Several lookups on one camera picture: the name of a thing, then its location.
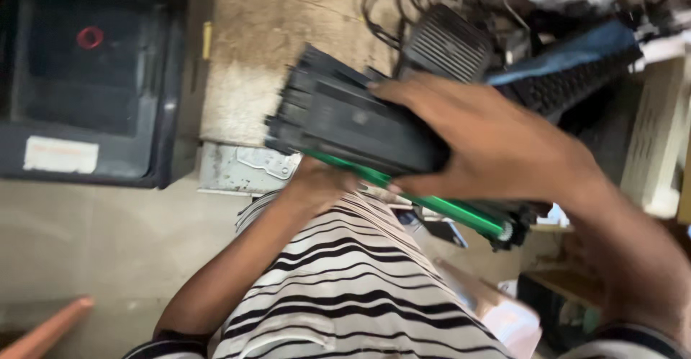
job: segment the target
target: right hand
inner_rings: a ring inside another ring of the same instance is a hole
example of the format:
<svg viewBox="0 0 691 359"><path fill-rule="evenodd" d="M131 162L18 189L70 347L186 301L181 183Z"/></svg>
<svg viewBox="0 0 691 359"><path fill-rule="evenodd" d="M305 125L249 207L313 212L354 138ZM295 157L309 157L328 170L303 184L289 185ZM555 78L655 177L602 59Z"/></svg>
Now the right hand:
<svg viewBox="0 0 691 359"><path fill-rule="evenodd" d="M393 192L560 202L578 185L604 179L582 143L491 86L417 73L404 82L373 85L370 91L410 108L452 150L443 171L397 178L390 186Z"/></svg>

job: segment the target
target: fingernail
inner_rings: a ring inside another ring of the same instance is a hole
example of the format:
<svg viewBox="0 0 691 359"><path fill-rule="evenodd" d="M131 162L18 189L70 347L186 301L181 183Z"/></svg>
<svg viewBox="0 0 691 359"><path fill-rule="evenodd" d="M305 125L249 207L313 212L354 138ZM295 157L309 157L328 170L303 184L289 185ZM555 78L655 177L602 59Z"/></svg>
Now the fingernail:
<svg viewBox="0 0 691 359"><path fill-rule="evenodd" d="M390 183L390 184L386 187L386 189L387 189L389 192L392 192L393 194L401 194L401 193L403 193L403 190L402 190L400 187L398 187L398 186L396 186L396 185L394 185L394 184L392 184L392 183Z"/></svg>

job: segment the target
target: blue object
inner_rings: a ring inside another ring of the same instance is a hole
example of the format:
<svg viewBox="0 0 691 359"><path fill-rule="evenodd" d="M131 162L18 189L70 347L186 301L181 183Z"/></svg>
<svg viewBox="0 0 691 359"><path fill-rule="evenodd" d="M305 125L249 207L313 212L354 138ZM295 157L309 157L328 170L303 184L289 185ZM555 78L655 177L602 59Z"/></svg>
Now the blue object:
<svg viewBox="0 0 691 359"><path fill-rule="evenodd" d="M527 77L539 77L564 71L582 63L595 62L607 55L625 51L636 45L636 38L630 28L619 20L607 23L565 41L545 54L518 62L504 72L485 76L489 85L504 85Z"/></svg>

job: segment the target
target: left hand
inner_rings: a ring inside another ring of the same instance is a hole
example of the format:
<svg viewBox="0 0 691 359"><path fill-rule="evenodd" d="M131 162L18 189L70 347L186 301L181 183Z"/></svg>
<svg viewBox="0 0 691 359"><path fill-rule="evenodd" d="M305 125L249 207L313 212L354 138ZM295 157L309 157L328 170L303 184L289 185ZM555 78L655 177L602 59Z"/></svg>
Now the left hand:
<svg viewBox="0 0 691 359"><path fill-rule="evenodd" d="M357 177L311 156L304 156L282 195L317 213L331 208L346 192L357 189Z"/></svg>

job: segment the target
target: person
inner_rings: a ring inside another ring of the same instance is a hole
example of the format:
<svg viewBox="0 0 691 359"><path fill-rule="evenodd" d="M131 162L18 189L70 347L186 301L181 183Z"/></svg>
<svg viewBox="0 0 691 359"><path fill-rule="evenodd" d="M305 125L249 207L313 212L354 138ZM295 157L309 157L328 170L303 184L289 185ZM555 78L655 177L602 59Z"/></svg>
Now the person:
<svg viewBox="0 0 691 359"><path fill-rule="evenodd" d="M488 86L416 74L371 88L409 107L452 150L438 174L393 192L557 202L605 283L603 326L565 358L682 358L691 267L577 140ZM288 185L238 214L239 234L170 301L151 342L125 355L205 358L506 358L377 198L305 157Z"/></svg>

